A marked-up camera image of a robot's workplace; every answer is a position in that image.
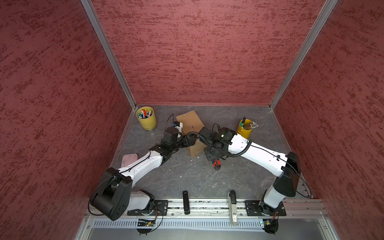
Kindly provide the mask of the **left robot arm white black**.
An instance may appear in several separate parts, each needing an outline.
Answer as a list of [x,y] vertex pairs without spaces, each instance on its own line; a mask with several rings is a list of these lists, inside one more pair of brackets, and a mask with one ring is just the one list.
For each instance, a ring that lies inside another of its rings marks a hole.
[[197,137],[192,134],[177,137],[175,141],[162,140],[149,149],[149,152],[137,161],[120,169],[109,168],[91,194],[88,206],[115,221],[128,211],[145,211],[151,214],[155,208],[155,197],[144,190],[133,192],[136,183],[150,171],[160,167],[172,154],[181,148],[195,145]]

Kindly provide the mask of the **yellow pen cup left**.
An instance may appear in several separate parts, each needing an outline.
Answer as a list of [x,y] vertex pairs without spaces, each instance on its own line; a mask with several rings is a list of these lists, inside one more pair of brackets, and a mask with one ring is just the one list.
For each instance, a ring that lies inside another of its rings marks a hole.
[[144,130],[153,130],[157,126],[154,109],[151,107],[141,107],[136,111],[136,117]]

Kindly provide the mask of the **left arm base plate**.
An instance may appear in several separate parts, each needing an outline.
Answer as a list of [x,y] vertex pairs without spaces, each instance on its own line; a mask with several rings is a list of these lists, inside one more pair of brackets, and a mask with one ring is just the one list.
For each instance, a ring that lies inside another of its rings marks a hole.
[[152,200],[143,210],[131,210],[127,211],[127,216],[155,216],[157,211],[167,215],[168,211],[168,200]]

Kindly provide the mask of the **yellow pen cup right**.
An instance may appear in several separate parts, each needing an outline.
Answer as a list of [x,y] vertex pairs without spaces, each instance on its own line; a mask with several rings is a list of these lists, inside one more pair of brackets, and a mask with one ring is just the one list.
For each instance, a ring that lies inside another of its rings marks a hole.
[[258,125],[256,124],[256,122],[244,117],[239,123],[237,134],[241,135],[245,139],[248,139],[251,135],[252,130],[257,127]]

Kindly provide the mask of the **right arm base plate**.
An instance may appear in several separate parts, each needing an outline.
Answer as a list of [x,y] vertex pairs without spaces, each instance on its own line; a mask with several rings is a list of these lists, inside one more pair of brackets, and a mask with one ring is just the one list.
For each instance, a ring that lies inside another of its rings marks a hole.
[[249,217],[285,217],[287,215],[283,202],[272,208],[259,200],[246,200],[245,209]]

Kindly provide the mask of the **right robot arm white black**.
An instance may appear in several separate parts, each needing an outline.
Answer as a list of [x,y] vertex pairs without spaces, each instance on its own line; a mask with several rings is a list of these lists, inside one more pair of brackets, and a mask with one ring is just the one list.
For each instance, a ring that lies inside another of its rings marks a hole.
[[295,153],[284,154],[269,150],[228,128],[215,132],[204,127],[197,133],[197,139],[206,144],[206,157],[215,164],[223,157],[243,157],[276,177],[259,203],[259,209],[264,215],[270,216],[276,212],[286,197],[296,196],[301,170]]

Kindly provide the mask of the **yellow pen cup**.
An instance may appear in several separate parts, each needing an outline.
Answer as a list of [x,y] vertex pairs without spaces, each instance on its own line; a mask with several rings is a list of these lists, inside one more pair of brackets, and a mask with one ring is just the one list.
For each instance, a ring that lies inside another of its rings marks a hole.
[[237,134],[241,135],[245,139],[248,139],[251,135],[252,130],[257,127],[258,125],[256,124],[256,122],[244,117],[239,123]]
[[154,109],[151,107],[141,107],[136,111],[136,117],[144,130],[153,130],[157,126]]

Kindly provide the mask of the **red black utility knife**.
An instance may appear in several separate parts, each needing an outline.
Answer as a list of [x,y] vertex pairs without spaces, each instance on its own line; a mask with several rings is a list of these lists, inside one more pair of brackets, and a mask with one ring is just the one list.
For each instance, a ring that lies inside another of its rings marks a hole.
[[221,162],[218,159],[213,160],[212,164],[213,164],[213,167],[216,171],[218,171],[221,168]]

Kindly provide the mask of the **aluminium frame rail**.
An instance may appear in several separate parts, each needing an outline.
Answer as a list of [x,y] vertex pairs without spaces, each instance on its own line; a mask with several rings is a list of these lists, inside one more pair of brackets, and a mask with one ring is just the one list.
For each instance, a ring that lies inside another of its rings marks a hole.
[[[159,199],[168,200],[167,215],[159,213],[159,217],[164,218],[215,218],[229,219],[230,212],[228,199],[193,199],[190,198],[189,215],[184,214],[183,199]],[[245,209],[244,199],[237,199],[237,217],[238,219],[271,219],[272,217],[249,217]],[[281,219],[328,219],[329,213],[320,199],[283,201],[287,215],[279,217]]]

